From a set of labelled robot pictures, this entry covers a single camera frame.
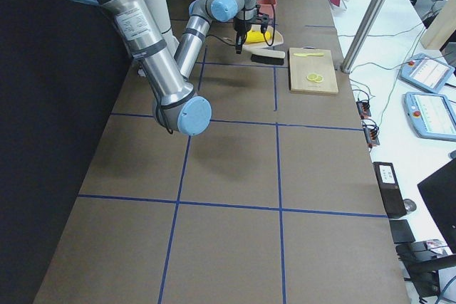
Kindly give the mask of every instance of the black backdrop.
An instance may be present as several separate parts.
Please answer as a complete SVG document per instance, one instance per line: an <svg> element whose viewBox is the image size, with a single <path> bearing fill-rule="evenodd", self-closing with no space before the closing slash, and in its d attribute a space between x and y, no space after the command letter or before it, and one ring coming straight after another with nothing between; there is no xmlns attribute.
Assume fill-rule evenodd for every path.
<svg viewBox="0 0 456 304"><path fill-rule="evenodd" d="M129 58L107 18L0 0L0 303L39 289Z"/></svg>

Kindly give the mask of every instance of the black monitor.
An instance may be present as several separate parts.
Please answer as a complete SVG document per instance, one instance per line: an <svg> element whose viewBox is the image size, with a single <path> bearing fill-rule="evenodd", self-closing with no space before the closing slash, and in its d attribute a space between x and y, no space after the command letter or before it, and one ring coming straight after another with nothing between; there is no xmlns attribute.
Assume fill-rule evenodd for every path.
<svg viewBox="0 0 456 304"><path fill-rule="evenodd" d="M456 266L456 159L418 184L421 197L451 251L428 250L424 241L404 243L396 251L421 298L439 295L438 271Z"/></svg>

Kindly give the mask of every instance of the tiled surface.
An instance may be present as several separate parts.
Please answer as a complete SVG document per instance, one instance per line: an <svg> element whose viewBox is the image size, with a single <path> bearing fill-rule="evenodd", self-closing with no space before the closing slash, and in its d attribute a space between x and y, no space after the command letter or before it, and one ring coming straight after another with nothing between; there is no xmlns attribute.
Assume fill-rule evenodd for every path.
<svg viewBox="0 0 456 304"><path fill-rule="evenodd" d="M156 303L173 212L77 199L35 304Z"/></svg>
<svg viewBox="0 0 456 304"><path fill-rule="evenodd" d="M192 0L167 0L180 35ZM327 0L279 0L283 48L341 57ZM233 37L229 23L212 33ZM336 96L208 38L197 137L127 76L36 303L408 302L347 75Z"/></svg>

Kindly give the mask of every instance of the yellow sponge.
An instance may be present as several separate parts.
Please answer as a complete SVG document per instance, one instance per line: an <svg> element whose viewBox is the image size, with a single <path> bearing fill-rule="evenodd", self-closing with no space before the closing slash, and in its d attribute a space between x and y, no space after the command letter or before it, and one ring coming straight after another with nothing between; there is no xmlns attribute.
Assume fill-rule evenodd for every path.
<svg viewBox="0 0 456 304"><path fill-rule="evenodd" d="M247 40L245 41L245 43L261 43L264 42L264 37L266 37L266 40L271 39L271 33L269 31L266 31L266 33L263 36L261 31L250 30L249 32L247 32Z"/></svg>

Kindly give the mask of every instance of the blue-framed device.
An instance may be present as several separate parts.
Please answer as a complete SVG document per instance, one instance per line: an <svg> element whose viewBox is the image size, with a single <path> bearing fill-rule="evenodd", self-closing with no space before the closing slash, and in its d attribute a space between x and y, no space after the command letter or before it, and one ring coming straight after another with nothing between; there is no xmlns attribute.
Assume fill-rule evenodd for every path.
<svg viewBox="0 0 456 304"><path fill-rule="evenodd" d="M456 142L456 115L445 95L409 92L404 101L420 137Z"/></svg>
<svg viewBox="0 0 456 304"><path fill-rule="evenodd" d="M400 78L428 93L438 93L455 69L446 63L419 53L400 70Z"/></svg>

